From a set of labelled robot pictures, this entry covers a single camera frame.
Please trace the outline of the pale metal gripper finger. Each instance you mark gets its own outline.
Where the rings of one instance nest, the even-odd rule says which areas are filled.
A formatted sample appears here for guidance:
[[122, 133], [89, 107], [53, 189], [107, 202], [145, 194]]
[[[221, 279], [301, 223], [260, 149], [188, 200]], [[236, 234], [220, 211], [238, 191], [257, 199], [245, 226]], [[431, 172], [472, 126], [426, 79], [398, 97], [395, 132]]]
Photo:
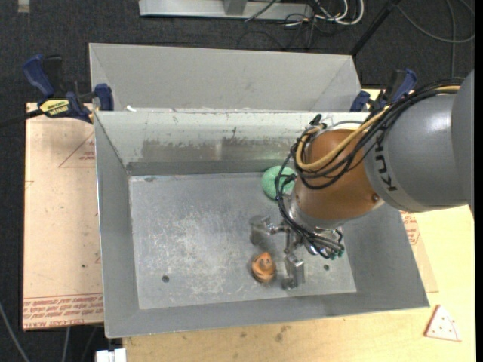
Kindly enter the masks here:
[[256, 215], [249, 219], [251, 227], [250, 241], [258, 245], [263, 238], [272, 234], [272, 220], [269, 215]]
[[298, 259], [294, 254], [287, 254], [284, 257], [287, 276], [282, 281], [282, 288], [292, 290], [305, 283], [305, 262]]

